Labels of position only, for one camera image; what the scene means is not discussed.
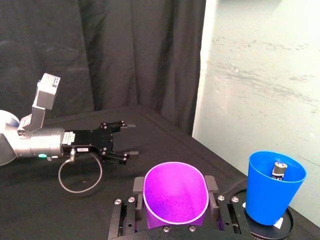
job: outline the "black battery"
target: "black battery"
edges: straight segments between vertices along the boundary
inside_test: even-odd
[[[282,162],[276,161],[272,170],[272,178],[277,180],[283,180],[285,176],[285,171],[288,165]]]

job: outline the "black table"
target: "black table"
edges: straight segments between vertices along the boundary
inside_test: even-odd
[[[106,240],[114,200],[130,196],[134,178],[143,177],[163,162],[185,162],[204,175],[214,176],[223,195],[246,187],[244,174],[159,114],[141,106],[68,116],[48,120],[45,125],[81,130],[119,120],[136,127],[114,134],[114,150],[139,151],[139,156],[130,159],[126,166],[104,162],[103,178],[93,192],[75,195],[61,188],[58,170],[65,159],[48,162],[45,158],[21,158],[0,168],[1,240]],[[66,167],[64,179],[66,184],[71,184],[72,177],[79,182],[83,171],[87,171],[86,180],[71,185],[86,188],[92,179],[96,180],[98,165],[93,159],[87,163],[80,159],[76,165],[78,162],[82,164],[80,170]],[[295,228],[289,239],[320,239],[320,228],[293,209],[291,212]]]

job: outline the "blue plastic cup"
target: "blue plastic cup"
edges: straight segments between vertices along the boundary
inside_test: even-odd
[[[275,162],[287,164],[283,180],[273,179]],[[245,209],[256,222],[272,226],[285,213],[307,177],[305,168],[292,158],[269,151],[250,156]]]

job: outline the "curtain fold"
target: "curtain fold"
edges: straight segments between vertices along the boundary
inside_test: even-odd
[[[1,1],[0,109],[30,113],[61,77],[48,118],[130,105],[192,133],[205,0]]]

